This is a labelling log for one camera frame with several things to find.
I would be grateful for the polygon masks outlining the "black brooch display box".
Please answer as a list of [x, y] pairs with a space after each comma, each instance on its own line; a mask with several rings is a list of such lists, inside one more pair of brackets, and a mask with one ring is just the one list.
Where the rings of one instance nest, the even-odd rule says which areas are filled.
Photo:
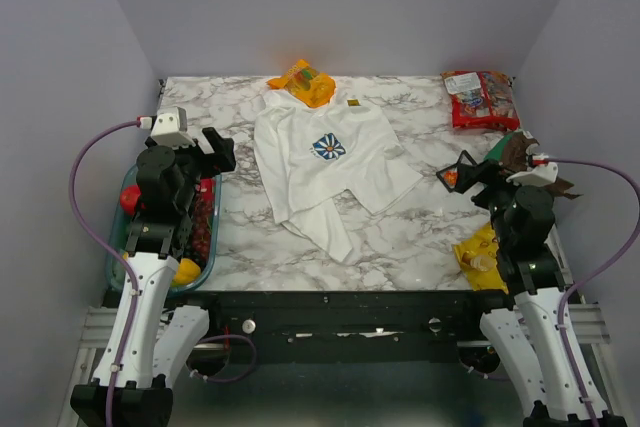
[[[463, 150], [457, 161], [436, 172], [436, 177], [449, 193], [464, 193], [476, 183], [480, 165], [474, 160], [467, 150]], [[457, 173], [455, 185], [448, 184], [444, 179], [444, 174], [449, 171]]]

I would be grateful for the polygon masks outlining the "red maple leaf brooch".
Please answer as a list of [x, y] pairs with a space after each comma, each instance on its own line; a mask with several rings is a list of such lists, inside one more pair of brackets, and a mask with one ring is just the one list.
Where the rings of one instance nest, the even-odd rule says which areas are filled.
[[455, 185], [457, 182], [457, 173], [454, 171], [449, 171], [444, 174], [445, 181], [450, 185]]

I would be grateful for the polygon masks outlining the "white t-shirt daisy print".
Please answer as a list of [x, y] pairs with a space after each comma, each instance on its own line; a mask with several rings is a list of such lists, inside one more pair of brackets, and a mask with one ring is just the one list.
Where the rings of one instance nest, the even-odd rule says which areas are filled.
[[352, 243], [334, 199], [350, 192], [377, 215], [422, 179], [383, 110], [337, 92], [311, 108], [291, 94], [263, 96], [254, 155], [275, 223], [306, 238], [339, 263], [353, 263]]

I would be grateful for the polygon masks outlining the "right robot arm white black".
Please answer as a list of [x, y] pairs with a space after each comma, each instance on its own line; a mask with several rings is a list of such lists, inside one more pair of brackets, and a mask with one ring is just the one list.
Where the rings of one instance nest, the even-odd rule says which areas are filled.
[[486, 337], [518, 394], [526, 426], [624, 426], [589, 372], [570, 317], [571, 292], [546, 241], [554, 198], [544, 187], [516, 184], [495, 160], [470, 167], [483, 184], [473, 203], [490, 214], [497, 268], [509, 307], [476, 304], [460, 314], [469, 337]]

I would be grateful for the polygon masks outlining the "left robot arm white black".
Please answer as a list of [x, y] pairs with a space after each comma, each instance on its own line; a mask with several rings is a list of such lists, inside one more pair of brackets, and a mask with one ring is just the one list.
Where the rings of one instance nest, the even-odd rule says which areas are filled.
[[173, 147], [148, 138], [136, 160], [140, 196], [122, 250], [107, 246], [125, 280], [111, 335], [91, 379], [73, 388], [70, 405], [87, 426], [165, 426], [173, 385], [198, 341], [214, 340], [220, 315], [185, 306], [161, 325], [164, 304], [192, 230], [202, 181], [236, 167], [234, 142], [214, 128], [199, 142]]

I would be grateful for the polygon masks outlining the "yellow Lays chips bag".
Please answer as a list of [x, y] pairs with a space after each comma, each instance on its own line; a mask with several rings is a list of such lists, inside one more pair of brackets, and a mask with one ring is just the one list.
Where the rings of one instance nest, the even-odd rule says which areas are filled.
[[469, 239], [455, 244], [455, 258], [474, 291], [508, 292], [497, 268], [498, 242], [490, 223], [486, 223]]

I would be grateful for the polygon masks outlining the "dark red grapes bunch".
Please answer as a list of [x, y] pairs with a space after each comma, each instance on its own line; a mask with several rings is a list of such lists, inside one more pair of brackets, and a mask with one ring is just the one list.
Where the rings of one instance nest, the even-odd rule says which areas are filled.
[[184, 256], [196, 262], [201, 269], [206, 267], [211, 251], [214, 200], [213, 183], [207, 180], [195, 197], [192, 230], [184, 252]]

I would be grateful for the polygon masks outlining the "red candy bag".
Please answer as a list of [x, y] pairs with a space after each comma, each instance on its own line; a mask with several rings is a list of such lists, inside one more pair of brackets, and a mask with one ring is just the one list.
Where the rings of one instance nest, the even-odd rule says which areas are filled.
[[515, 131], [520, 127], [511, 77], [497, 71], [446, 71], [440, 76], [451, 101], [455, 129]]

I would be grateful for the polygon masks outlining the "red apple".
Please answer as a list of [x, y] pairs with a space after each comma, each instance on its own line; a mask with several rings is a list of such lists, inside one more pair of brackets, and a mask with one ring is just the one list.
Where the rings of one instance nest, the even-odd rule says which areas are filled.
[[119, 196], [119, 205], [126, 215], [135, 215], [140, 196], [141, 191], [137, 184], [129, 185], [122, 190]]

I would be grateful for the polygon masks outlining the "orange gummy candy bag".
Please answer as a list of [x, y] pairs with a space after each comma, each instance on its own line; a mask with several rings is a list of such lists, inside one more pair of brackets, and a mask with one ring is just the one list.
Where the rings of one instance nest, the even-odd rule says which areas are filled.
[[313, 68], [306, 60], [298, 60], [282, 76], [267, 81], [271, 89], [286, 90], [310, 108], [327, 104], [336, 90], [335, 80]]

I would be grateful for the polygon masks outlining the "clear teal fruit container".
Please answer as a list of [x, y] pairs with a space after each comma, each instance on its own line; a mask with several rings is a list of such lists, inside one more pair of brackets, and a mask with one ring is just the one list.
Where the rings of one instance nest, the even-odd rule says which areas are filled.
[[[137, 170], [134, 165], [126, 173], [121, 186], [121, 194], [126, 196], [125, 191], [131, 190], [130, 186], [136, 184]], [[222, 176], [218, 175], [212, 179], [204, 180], [200, 191], [196, 194], [192, 215], [193, 226], [183, 251], [183, 258], [189, 259], [199, 267], [199, 275], [195, 276], [194, 268], [180, 267], [169, 288], [169, 298], [198, 289], [213, 271], [219, 230], [221, 190]], [[127, 230], [130, 221], [131, 216], [118, 204], [108, 242], [119, 254], [125, 254], [124, 247], [128, 238]], [[104, 270], [109, 287], [114, 291], [121, 292], [125, 273], [120, 263], [110, 254], [106, 255]]]

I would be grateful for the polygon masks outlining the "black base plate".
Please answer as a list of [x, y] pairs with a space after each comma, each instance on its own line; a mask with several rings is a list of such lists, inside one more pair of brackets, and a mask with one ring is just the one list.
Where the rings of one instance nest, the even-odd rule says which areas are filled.
[[452, 363], [479, 342], [497, 291], [203, 292], [169, 301], [206, 310], [211, 334], [239, 335], [233, 359], [269, 363]]

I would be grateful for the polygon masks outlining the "aluminium rail frame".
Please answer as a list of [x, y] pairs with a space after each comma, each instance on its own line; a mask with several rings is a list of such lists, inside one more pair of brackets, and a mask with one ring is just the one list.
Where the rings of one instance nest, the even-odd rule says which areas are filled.
[[[163, 327], [167, 327], [171, 321], [171, 318], [174, 314], [174, 311], [179, 307], [192, 306], [192, 305], [182, 305], [177, 307], [166, 307], [164, 304], [163, 314], [161, 317], [161, 325]], [[83, 336], [81, 345], [83, 348], [89, 349], [99, 349], [104, 353], [104, 350], [109, 341], [112, 327], [115, 321], [117, 309], [111, 308], [97, 308], [92, 309], [88, 312], [85, 326], [83, 330]], [[592, 311], [591, 307], [583, 304], [570, 304], [569, 303], [569, 312], [572, 320], [573, 314], [590, 314]], [[585, 334], [584, 334], [584, 326], [574, 324], [574, 329], [578, 338], [578, 342], [581, 345], [585, 342]], [[214, 344], [218, 347], [221, 354], [227, 359], [234, 362], [243, 362], [249, 367], [254, 367], [257, 363], [260, 363], [258, 359], [258, 353], [253, 351], [251, 353], [251, 358], [248, 361], [235, 360], [233, 359], [233, 354], [238, 352], [238, 342], [242, 340], [242, 338], [237, 334], [230, 333], [222, 333], [222, 334], [211, 334], [209, 331], [197, 342], [196, 346], [199, 344]], [[252, 341], [250, 339], [244, 340], [246, 344], [250, 344]], [[479, 342], [471, 344], [470, 347], [472, 349], [479, 349], [485, 346], [490, 346], [497, 353], [496, 349], [491, 345], [491, 343], [487, 340], [484, 334], [481, 332], [481, 339]], [[88, 372], [85, 373], [80, 379], [78, 384], [86, 384], [90, 379], [92, 374], [94, 373], [96, 367], [99, 364], [99, 361], [90, 361], [88, 364]]]

